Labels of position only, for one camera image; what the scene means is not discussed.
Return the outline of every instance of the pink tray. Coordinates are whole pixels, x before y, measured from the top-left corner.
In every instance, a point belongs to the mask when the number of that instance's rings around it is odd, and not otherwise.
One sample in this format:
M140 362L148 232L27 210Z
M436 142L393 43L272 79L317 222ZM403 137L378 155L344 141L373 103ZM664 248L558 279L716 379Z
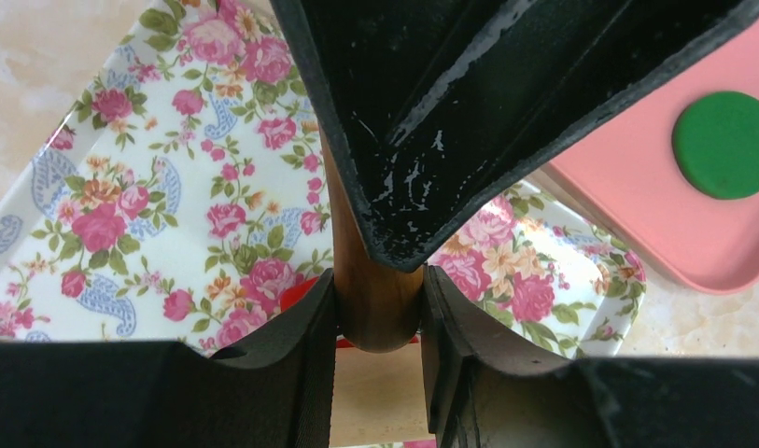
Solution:
M670 134L685 107L721 90L759 99L759 21L546 168L641 255L715 294L759 278L759 193L718 201L698 192L676 165Z

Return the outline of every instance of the table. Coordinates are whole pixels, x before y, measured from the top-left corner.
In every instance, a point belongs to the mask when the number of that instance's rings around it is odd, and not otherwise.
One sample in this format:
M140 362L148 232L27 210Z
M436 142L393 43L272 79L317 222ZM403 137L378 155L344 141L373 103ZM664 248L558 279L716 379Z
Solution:
M271 11L268 0L248 1ZM150 3L0 0L0 199ZM590 217L543 173L530 178ZM759 357L759 283L712 297L651 268L647 275L648 293L621 354ZM333 444L428 436L417 346L382 356L340 350L335 383Z

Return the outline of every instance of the green object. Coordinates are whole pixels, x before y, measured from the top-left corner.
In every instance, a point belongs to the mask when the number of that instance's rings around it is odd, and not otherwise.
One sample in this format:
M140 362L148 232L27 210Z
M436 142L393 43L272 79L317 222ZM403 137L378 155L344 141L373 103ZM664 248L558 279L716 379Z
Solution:
M759 192L759 101L719 91L692 103L676 121L673 153L684 177L712 198Z

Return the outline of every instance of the marble surface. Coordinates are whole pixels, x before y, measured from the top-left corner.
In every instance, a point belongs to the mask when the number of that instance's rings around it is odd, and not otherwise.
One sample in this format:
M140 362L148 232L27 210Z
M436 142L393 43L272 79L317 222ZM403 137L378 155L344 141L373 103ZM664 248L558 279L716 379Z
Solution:
M0 0L0 199L149 3ZM266 0L250 3L271 10ZM545 175L533 179L580 209ZM623 354L759 357L759 284L712 297L652 269L648 276L648 294Z

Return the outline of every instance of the wooden handle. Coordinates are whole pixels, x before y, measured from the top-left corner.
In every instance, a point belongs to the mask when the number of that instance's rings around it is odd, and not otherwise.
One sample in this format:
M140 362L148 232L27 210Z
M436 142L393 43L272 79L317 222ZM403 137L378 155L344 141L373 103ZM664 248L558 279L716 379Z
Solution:
M402 273L372 261L365 251L344 184L325 138L324 170L330 191L333 276L344 337L367 352L385 353L410 342L420 323L423 268Z

